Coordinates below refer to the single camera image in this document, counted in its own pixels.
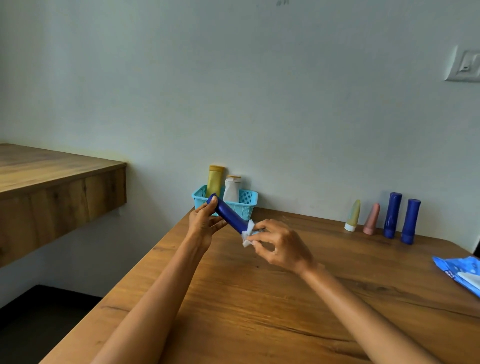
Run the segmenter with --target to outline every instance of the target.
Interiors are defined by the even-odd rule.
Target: wood grain
[[[256,208],[296,229],[319,261],[446,363],[478,361],[480,301],[435,267],[432,255],[464,257],[453,243],[413,246],[344,223]],[[42,364],[87,364],[158,278],[188,228],[184,217],[57,345]],[[297,277],[244,249],[226,227],[200,263],[162,363],[364,363],[368,358]]]
[[[127,201],[124,162],[3,144],[0,176],[0,267]]]

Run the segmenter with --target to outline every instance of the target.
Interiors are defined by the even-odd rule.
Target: black baseboard
[[[25,311],[31,309],[56,304],[90,311],[101,299],[101,297],[62,290],[60,288],[35,286],[0,308],[0,328],[16,320]]]

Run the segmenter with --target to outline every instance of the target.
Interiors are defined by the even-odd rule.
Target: dark blue bottle
[[[398,211],[402,202],[402,194],[392,192],[390,202],[388,203],[387,216],[385,218],[384,237],[393,239],[395,237],[396,223],[398,221]]]
[[[211,195],[207,203],[210,204],[212,201],[213,196],[216,194]],[[242,234],[243,231],[247,231],[248,229],[248,221],[242,219],[235,211],[232,210],[230,206],[228,206],[223,200],[221,200],[218,196],[218,205],[215,208],[215,212],[223,217],[229,225],[231,225],[239,234]]]
[[[413,244],[415,238],[415,228],[417,227],[417,219],[419,217],[420,200],[413,198],[408,200],[407,215],[405,216],[405,224],[402,230],[402,242],[408,245]]]

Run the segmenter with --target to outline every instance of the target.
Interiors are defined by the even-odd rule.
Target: turquoise basket
[[[195,200],[195,208],[199,208],[205,202],[207,202],[208,197],[206,196],[207,186],[200,187],[197,191],[192,194],[193,199]],[[225,192],[225,187],[222,187],[222,192],[220,198],[223,198],[223,192]],[[258,193],[255,191],[240,190],[240,201],[227,202],[226,204],[232,208],[242,219],[245,221],[250,220],[252,216],[252,211],[258,203]]]

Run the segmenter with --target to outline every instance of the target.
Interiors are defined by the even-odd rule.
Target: person's right hand
[[[317,263],[312,253],[296,231],[283,222],[264,220],[255,225],[255,230],[266,232],[249,236],[255,252],[270,264],[288,269],[299,276],[310,269],[316,269]],[[261,242],[271,243],[274,251],[266,249]]]

